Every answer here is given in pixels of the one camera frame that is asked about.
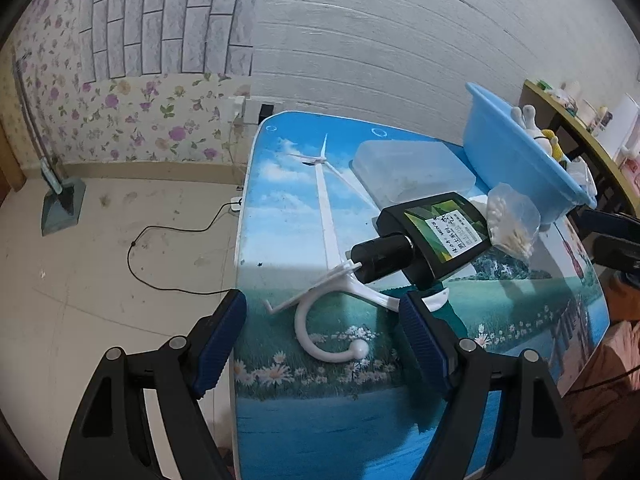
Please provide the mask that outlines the bag of cotton swabs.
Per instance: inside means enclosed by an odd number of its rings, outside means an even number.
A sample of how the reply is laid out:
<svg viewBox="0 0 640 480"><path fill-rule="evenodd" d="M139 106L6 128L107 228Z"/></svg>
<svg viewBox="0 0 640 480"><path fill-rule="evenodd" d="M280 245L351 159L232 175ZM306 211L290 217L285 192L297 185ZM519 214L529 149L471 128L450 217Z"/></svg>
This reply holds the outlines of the bag of cotton swabs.
<svg viewBox="0 0 640 480"><path fill-rule="evenodd" d="M529 263L540 228L539 211L529 197L499 183L488 193L486 221L491 244Z"/></svg>

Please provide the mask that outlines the yellow side table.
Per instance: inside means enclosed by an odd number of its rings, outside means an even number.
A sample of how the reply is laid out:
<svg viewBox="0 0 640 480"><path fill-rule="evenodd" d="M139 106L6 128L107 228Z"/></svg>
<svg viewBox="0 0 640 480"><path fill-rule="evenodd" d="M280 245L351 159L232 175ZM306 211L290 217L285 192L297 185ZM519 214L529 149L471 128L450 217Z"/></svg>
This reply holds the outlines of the yellow side table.
<svg viewBox="0 0 640 480"><path fill-rule="evenodd" d="M588 164L596 182L598 209L639 218L639 196L622 170L576 117L528 79L524 81L518 104L533 105L538 127L559 135L561 148L570 160L581 157Z"/></svg>

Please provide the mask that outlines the blue plastic basin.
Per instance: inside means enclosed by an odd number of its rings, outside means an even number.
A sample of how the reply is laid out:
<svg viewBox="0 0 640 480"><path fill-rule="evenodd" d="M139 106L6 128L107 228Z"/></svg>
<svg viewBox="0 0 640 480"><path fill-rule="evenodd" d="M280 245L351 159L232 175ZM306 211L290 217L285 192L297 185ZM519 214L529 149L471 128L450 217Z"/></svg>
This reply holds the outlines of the blue plastic basin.
<svg viewBox="0 0 640 480"><path fill-rule="evenodd" d="M509 103L474 82L468 82L465 89L472 96L472 105L463 149L487 186L505 183L527 196L543 226L576 207L597 206L596 200L514 122Z"/></svg>

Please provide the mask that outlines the white rabbit plush toy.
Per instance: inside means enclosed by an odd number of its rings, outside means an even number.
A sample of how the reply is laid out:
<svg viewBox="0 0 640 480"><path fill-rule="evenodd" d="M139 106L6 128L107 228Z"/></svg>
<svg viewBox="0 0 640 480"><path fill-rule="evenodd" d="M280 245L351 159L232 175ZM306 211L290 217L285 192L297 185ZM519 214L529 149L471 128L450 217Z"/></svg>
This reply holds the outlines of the white rabbit plush toy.
<svg viewBox="0 0 640 480"><path fill-rule="evenodd" d="M559 139L550 129L541 129L536 123L536 108L533 105L526 104L522 107L514 106L511 108L511 118L527 135L532 138L536 144L542 148L556 162L560 162L563 157Z"/></svg>

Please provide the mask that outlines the black green-label bottle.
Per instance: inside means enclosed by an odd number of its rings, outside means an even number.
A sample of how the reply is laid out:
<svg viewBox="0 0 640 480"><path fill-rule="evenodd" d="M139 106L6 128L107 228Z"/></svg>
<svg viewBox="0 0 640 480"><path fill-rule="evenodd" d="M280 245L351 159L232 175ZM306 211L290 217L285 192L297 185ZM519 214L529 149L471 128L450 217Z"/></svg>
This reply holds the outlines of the black green-label bottle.
<svg viewBox="0 0 640 480"><path fill-rule="evenodd" d="M350 251L364 284L400 271L425 290L491 248L485 218L457 193L386 207L374 227L378 236Z"/></svg>

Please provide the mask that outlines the clear plastic lidded box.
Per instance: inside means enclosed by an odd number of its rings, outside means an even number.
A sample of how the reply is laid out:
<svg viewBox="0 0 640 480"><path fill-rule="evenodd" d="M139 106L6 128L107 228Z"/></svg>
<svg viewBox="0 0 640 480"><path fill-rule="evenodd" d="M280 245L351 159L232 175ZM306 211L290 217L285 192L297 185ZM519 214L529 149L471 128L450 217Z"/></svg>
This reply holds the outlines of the clear plastic lidded box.
<svg viewBox="0 0 640 480"><path fill-rule="evenodd" d="M439 141L362 142L350 164L378 208L456 192L464 194L476 177Z"/></svg>

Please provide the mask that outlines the white plastic hook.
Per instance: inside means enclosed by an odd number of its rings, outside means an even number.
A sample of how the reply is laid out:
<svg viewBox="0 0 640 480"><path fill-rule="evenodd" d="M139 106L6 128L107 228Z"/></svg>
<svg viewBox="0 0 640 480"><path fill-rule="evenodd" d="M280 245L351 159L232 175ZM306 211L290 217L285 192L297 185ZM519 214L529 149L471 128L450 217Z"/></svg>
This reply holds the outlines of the white plastic hook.
<svg viewBox="0 0 640 480"><path fill-rule="evenodd" d="M404 278L384 278L378 290L356 278L361 269L360 263L342 261L291 298L264 305L271 314L293 311L294 336L308 356L328 364L362 361L378 339L376 322L396 314L400 297L414 287Z"/></svg>

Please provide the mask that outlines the white wall socket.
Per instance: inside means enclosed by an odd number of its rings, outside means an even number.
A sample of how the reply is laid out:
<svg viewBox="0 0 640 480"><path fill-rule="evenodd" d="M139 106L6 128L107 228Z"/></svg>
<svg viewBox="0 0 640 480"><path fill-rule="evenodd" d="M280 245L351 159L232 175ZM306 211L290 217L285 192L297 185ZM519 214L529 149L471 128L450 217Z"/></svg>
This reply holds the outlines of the white wall socket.
<svg viewBox="0 0 640 480"><path fill-rule="evenodd" d="M232 125L259 125L276 114L278 104L249 96L230 96L220 106L220 117Z"/></svg>

